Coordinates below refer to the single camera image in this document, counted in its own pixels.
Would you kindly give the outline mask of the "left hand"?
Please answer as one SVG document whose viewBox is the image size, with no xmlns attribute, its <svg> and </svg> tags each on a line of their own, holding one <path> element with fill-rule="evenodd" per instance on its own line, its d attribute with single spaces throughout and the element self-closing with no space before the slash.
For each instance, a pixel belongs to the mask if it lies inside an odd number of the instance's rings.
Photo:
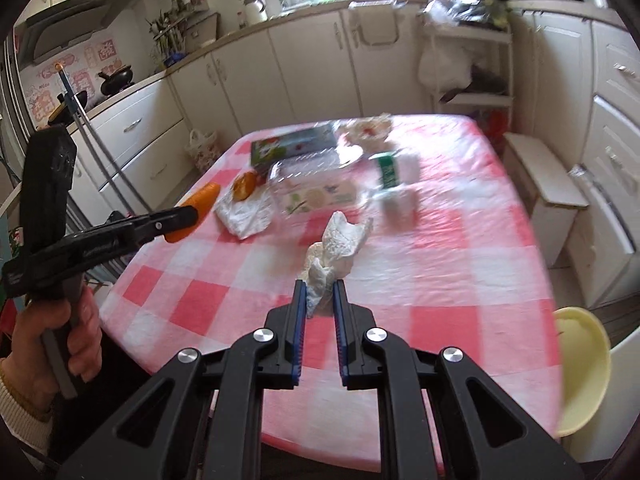
<svg viewBox="0 0 640 480">
<path fill-rule="evenodd" d="M 66 300 L 34 301 L 17 315 L 11 352 L 1 361 L 1 377 L 17 400 L 39 415 L 50 411 L 61 391 L 46 346 L 65 359 L 70 376 L 90 382 L 102 368 L 99 309 L 89 287 L 76 306 Z"/>
</svg>

